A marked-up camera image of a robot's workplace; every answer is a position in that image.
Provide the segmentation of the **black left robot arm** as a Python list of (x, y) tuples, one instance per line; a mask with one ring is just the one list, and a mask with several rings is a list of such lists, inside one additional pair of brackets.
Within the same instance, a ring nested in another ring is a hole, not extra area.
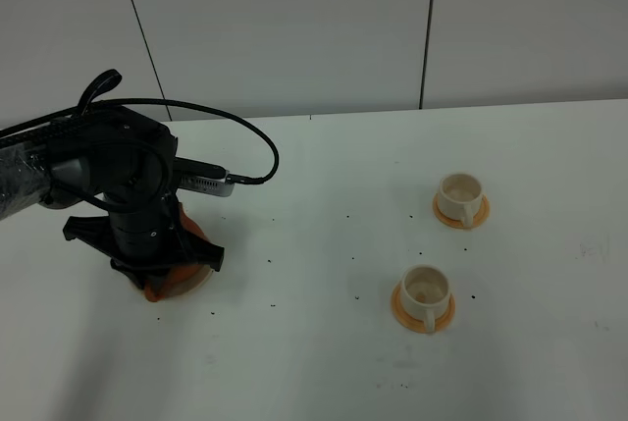
[(177, 192), (209, 193), (227, 172), (177, 149), (167, 127), (124, 107), (5, 129), (1, 216), (34, 204), (94, 206), (101, 215), (69, 218), (65, 239), (101, 252), (137, 289), (162, 298), (220, 271), (225, 255), (188, 219)]

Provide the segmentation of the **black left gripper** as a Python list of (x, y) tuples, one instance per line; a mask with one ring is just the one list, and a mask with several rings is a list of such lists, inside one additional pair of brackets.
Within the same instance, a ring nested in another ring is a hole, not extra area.
[(225, 249), (188, 232), (180, 219), (179, 201), (168, 194), (159, 205), (134, 214), (72, 217), (63, 233), (110, 258), (113, 270), (149, 272), (201, 264), (221, 270)]

